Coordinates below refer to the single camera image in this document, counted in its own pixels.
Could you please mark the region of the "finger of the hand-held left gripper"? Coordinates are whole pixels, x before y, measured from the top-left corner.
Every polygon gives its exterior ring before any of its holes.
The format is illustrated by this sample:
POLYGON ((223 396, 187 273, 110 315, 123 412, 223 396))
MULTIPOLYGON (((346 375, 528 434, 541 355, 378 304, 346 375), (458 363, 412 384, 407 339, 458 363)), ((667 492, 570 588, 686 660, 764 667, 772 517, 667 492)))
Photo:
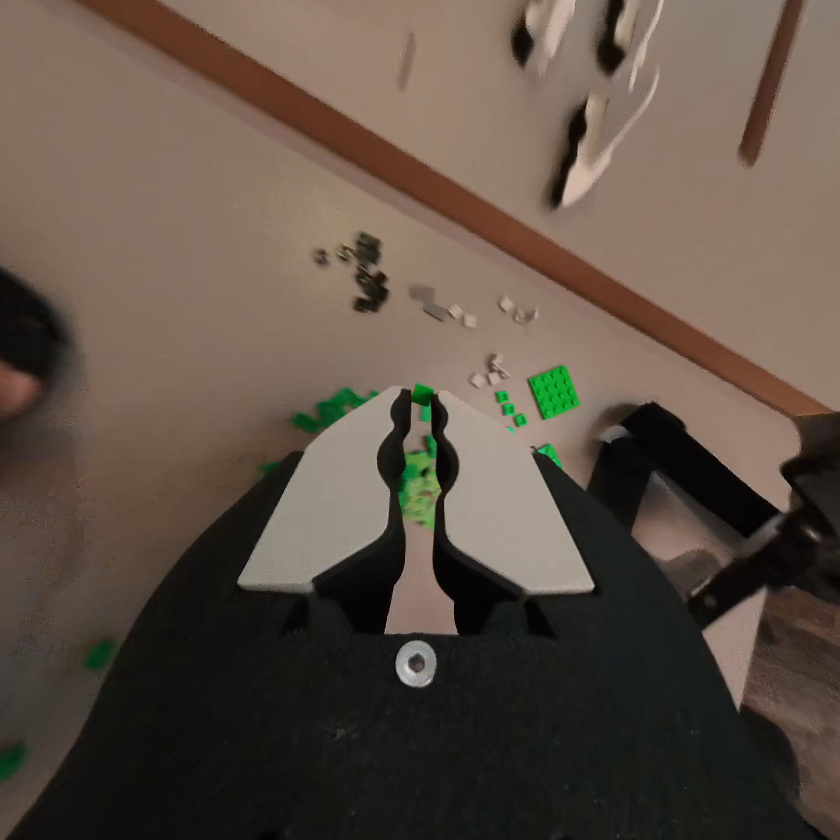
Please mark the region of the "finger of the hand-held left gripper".
POLYGON ((547 191, 551 210, 572 207, 603 177, 658 91, 660 66, 648 51, 665 2, 607 2, 595 42, 595 75, 566 124, 547 191))
POLYGON ((571 24, 575 1, 527 1, 511 31, 511 53, 518 66, 544 77, 571 24))

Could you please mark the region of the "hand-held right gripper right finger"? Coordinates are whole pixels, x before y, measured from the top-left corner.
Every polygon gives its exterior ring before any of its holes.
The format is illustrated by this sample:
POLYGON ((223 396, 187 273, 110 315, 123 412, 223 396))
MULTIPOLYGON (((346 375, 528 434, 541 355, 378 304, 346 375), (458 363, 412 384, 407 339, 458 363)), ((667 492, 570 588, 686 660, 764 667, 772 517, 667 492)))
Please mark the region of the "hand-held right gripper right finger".
POLYGON ((595 593, 543 474, 563 471, 451 392, 433 397, 432 423, 440 487, 433 568, 457 634, 481 634, 498 605, 595 593))

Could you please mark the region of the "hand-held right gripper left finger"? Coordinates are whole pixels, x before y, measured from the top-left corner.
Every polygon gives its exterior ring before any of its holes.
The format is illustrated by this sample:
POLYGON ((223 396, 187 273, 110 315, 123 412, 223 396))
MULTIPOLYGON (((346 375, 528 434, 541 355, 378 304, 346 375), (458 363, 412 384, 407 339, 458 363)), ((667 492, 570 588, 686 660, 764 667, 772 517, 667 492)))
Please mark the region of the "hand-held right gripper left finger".
POLYGON ((383 634, 405 564, 399 501, 412 396, 391 386, 299 456, 238 577, 240 589, 317 596, 353 630, 383 634))

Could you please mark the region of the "pile of green lego bricks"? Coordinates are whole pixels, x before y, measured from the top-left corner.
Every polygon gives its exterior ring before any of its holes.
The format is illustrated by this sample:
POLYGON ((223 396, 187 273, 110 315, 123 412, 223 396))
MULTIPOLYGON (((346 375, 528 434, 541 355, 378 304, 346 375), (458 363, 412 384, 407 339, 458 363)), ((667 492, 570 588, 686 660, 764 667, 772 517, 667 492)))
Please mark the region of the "pile of green lego bricks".
POLYGON ((309 450, 292 450, 270 464, 258 490, 279 496, 252 560, 272 557, 304 567, 347 558, 400 540, 397 516, 434 529, 443 501, 436 473, 437 444, 400 451, 411 431, 412 394, 391 386, 361 397, 344 389, 317 405, 318 416, 297 413, 291 424, 315 434, 309 450))

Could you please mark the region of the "green square lego plate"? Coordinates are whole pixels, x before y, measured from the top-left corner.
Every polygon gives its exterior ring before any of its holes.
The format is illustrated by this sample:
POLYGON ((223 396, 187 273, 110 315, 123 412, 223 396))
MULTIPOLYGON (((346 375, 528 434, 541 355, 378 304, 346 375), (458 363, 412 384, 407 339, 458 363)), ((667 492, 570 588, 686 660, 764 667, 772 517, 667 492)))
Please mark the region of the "green square lego plate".
POLYGON ((528 386, 539 409, 541 419, 548 421, 581 405, 571 373, 566 365, 528 378, 528 386))

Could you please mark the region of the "scattered light grey lego pieces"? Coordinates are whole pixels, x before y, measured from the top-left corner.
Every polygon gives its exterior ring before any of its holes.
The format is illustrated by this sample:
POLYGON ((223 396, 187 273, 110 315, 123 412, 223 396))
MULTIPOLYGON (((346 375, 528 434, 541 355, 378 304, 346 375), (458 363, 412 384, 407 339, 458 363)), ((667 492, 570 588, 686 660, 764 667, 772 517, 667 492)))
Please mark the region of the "scattered light grey lego pieces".
MULTIPOLYGON (((452 321, 464 329, 476 330, 478 327, 477 316, 463 309, 457 303, 443 305, 437 302, 436 290, 432 287, 413 285, 408 288, 408 297, 417 302, 426 315, 438 322, 452 321)), ((540 309, 520 307, 508 294, 500 295, 496 301, 496 309, 511 322, 527 326, 540 318, 540 309)), ((485 370, 480 373, 471 374, 468 382, 476 389, 486 386, 496 386, 506 382, 511 374, 505 364, 503 353, 491 353, 487 357, 485 370)))

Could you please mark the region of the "pile of dark lego plates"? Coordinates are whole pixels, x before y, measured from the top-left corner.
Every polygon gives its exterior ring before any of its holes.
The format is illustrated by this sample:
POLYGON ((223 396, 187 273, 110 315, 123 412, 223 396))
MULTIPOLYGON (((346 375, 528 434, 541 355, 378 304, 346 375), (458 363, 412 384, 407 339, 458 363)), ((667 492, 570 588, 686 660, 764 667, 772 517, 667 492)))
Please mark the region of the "pile of dark lego plates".
POLYGON ((389 278, 381 268, 382 241, 365 231, 358 232, 352 244, 341 243, 333 252, 314 248, 311 260, 321 268, 329 267, 333 259, 353 270, 353 280, 358 294, 353 300, 353 310, 363 314, 376 314, 390 297, 389 278))

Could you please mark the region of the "dark blurred object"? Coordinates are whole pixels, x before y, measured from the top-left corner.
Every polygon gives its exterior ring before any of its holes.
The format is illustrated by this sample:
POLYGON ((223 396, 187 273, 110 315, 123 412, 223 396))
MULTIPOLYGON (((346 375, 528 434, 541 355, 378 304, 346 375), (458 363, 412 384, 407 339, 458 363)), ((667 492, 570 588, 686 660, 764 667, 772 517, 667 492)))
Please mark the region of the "dark blurred object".
POLYGON ((11 270, 1 268, 1 361, 42 390, 60 377, 71 339, 51 303, 11 270))

